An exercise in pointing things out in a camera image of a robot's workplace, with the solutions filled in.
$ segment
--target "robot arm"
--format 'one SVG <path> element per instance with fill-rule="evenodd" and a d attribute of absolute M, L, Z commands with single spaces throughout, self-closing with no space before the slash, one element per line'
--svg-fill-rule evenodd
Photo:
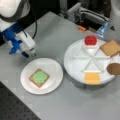
<path fill-rule="evenodd" d="M 104 39 L 116 39 L 120 42 L 120 0 L 111 0 L 111 14 Z"/>
<path fill-rule="evenodd" d="M 0 1 L 0 30 L 8 44 L 12 47 L 9 54 L 20 53 L 25 57 L 35 56 L 35 42 L 27 32 L 21 31 L 17 20 L 28 14 L 28 0 Z"/>

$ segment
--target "black base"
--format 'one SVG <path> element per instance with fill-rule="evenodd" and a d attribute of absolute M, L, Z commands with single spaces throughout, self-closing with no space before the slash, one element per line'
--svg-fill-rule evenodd
<path fill-rule="evenodd" d="M 0 82 L 0 120 L 40 120 Z"/>

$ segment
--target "black cable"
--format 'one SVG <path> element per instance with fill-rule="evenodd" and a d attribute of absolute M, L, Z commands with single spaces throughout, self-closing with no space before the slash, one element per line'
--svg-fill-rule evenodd
<path fill-rule="evenodd" d="M 81 10 L 80 12 L 83 12 L 83 13 L 84 13 L 84 12 L 86 12 L 86 13 L 91 13 L 91 14 L 93 14 L 93 15 L 96 15 L 96 16 L 102 18 L 104 21 L 108 22 L 108 20 L 105 19 L 105 17 L 103 17 L 103 16 L 101 16 L 101 15 L 99 15 L 99 14 L 96 14 L 96 13 L 94 13 L 94 12 L 87 11 L 87 10 Z"/>
<path fill-rule="evenodd" d="M 37 34 L 37 28 L 38 28 L 38 26 L 37 26 L 37 18 L 36 18 L 36 14 L 35 14 L 35 12 L 34 12 L 34 9 L 33 9 L 33 7 L 32 7 L 32 5 L 31 5 L 31 10 L 32 10 L 32 14 L 33 14 L 33 16 L 35 17 L 35 33 L 34 33 L 34 35 L 33 35 L 33 39 L 35 38 L 35 36 L 36 36 L 36 34 Z"/>

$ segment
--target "red food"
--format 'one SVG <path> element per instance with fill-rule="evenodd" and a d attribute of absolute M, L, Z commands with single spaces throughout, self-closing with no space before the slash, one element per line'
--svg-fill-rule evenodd
<path fill-rule="evenodd" d="M 85 37 L 85 44 L 86 45 L 96 45 L 97 38 L 94 35 L 88 35 Z"/>

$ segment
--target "food item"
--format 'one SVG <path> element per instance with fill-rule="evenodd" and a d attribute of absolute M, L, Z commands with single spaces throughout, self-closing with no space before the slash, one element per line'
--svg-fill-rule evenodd
<path fill-rule="evenodd" d="M 36 86 L 41 87 L 49 78 L 49 75 L 44 71 L 37 69 L 29 78 Z"/>
<path fill-rule="evenodd" d="M 86 72 L 85 73 L 85 83 L 89 85 L 99 85 L 100 76 L 97 72 Z"/>
<path fill-rule="evenodd" d="M 119 75 L 120 74 L 120 64 L 119 63 L 111 63 L 107 66 L 107 71 L 111 75 Z"/>
<path fill-rule="evenodd" d="M 96 45 L 97 38 L 94 35 L 88 35 L 85 37 L 85 44 L 86 45 Z"/>
<path fill-rule="evenodd" d="M 115 56 L 120 51 L 120 46 L 117 44 L 115 40 L 111 40 L 102 46 L 100 46 L 100 49 L 110 57 Z"/>

